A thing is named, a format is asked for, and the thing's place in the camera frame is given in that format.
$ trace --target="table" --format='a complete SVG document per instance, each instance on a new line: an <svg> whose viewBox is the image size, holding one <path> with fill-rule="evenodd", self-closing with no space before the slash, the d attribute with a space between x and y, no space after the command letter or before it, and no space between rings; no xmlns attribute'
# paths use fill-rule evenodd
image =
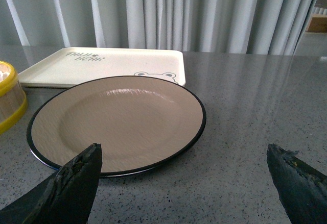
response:
<svg viewBox="0 0 327 224"><path fill-rule="evenodd" d="M0 46L18 72L59 47ZM290 223L266 163L269 143L327 174L327 58L185 52L186 88L204 103L199 141L167 165L100 179L89 223ZM24 88L29 108L0 135L0 209L53 170L30 152L33 113L62 89Z"/></svg>

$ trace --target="plate rim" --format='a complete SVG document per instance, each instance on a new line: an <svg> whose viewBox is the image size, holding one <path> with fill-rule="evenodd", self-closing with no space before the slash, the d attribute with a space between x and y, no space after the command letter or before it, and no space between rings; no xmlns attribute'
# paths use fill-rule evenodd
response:
<svg viewBox="0 0 327 224"><path fill-rule="evenodd" d="M36 118L36 116L38 115L38 113L41 111L41 109L46 105L48 104L52 99L56 98L57 96L59 96L60 94L64 93L64 92L67 92L68 90L70 89L73 89L74 87L76 86L80 86L80 85L83 85L83 84L86 84L86 83L90 83L90 82L93 82L93 81L98 81L98 80L104 80L104 79L112 79L112 78L123 78L123 77L135 77L137 79L156 79L156 80L160 80L160 81L163 81L163 82L168 82L168 83L171 83L173 85L176 85L178 86L179 88L182 88L184 90L186 90L188 93L190 93L196 100L197 102L200 104L201 106L201 110L202 110L202 122L201 122L201 126L198 130L198 132L196 133L196 135L193 137L193 139L188 142L182 149L180 149L179 151L177 151L176 153L172 154L171 156L169 157L166 157L158 162L155 162L153 164L150 164L150 165L147 165L147 166L143 166L143 167L139 167L139 168L135 168L135 169L131 169L131 170L123 170L123 171L116 171L116 172L102 172L100 173L100 178L112 178L112 177L123 177L123 176L129 176L129 175L134 175L134 174L138 174L138 173L141 173L141 172L145 172L145 171L148 171L148 170L152 170L152 169L155 169L155 168L158 168L164 164L166 164L167 162L169 162L170 160L182 155L183 153L187 152L198 140L199 138L201 137L203 131L204 131L204 128L205 128L205 125L206 125L206 110L205 110L205 107L204 107L204 104L202 103L202 101L198 98L197 95L195 95L194 93L192 93L190 90L188 90L187 88L179 85L179 84L176 84L176 83L173 83L173 82L170 82L170 81L167 81L167 80L162 80L162 79L159 79L159 78L154 78L154 77L145 77L145 76L112 76L112 77L105 77L105 78L100 78L100 79L95 79L95 80L90 80L90 81L86 81L86 82L83 82L81 84L78 84L78 85L75 85L73 87L70 87L70 88L67 88L61 92L59 92L58 94L56 94L55 96L53 96L52 98L50 98L49 100L47 100L45 103L43 103L41 105L40 108L38 108L36 110L36 112L33 114L32 118L30 119L29 121L29 124L28 124L28 127L27 127L27 132L26 132L26 137L27 137L27 142L28 142L28 145L30 147L30 151L32 152L32 154L41 162L43 163L44 165L54 169L54 170L58 170L61 165L58 165L52 161L50 161L49 159L47 159L45 156L42 155L42 153L39 152L39 150L36 148L36 146L34 145L34 142L33 142L33 138L32 138L32 126L33 126L33 123L34 123L34 120Z"/></svg>

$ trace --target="cartoon frog print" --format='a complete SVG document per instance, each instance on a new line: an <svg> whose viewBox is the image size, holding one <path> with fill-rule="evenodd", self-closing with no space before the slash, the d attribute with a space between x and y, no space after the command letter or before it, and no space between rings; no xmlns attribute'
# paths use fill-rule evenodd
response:
<svg viewBox="0 0 327 224"><path fill-rule="evenodd" d="M165 72L162 74L159 73L147 73L147 72L136 72L134 74L135 76L146 76L146 77L154 77L154 78L158 78L158 79L162 79L162 80L167 80L173 83L176 83L176 80L174 79L176 77L176 74L174 74L173 72Z"/></svg>

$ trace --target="curtain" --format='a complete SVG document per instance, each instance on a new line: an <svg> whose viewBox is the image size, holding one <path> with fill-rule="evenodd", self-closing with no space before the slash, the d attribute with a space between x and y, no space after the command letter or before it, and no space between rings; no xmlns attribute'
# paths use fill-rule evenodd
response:
<svg viewBox="0 0 327 224"><path fill-rule="evenodd" d="M315 0L0 0L0 44L292 55Z"/></svg>

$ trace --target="tan plate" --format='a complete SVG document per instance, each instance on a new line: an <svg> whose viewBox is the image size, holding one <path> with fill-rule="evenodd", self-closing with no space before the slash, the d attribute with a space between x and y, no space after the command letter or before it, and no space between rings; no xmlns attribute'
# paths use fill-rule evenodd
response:
<svg viewBox="0 0 327 224"><path fill-rule="evenodd" d="M44 164L59 168L92 143L102 145L101 177L155 168L188 150L206 122L201 101L174 83L121 76L74 86L32 117L27 139Z"/></svg>

